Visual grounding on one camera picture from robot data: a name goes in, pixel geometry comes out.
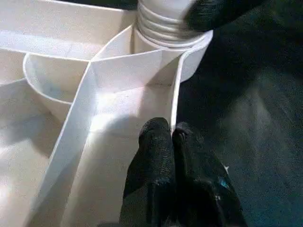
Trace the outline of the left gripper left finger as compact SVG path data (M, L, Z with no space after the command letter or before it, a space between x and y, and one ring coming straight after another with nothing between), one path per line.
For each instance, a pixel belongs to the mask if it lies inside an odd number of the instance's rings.
M123 227L164 227L176 200L174 148L167 120L148 120L138 143L127 170L119 223Z

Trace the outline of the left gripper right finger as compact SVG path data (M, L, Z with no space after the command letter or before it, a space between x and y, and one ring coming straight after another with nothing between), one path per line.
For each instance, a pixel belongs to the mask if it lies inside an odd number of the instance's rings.
M184 227L245 227L240 200L227 168L202 133L179 123L172 134L177 181L177 217Z

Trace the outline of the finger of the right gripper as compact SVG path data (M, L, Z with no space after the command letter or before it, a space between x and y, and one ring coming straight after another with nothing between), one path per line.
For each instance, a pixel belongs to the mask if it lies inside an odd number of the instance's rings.
M187 27L206 32L222 27L261 5L262 0L196 0L185 15Z

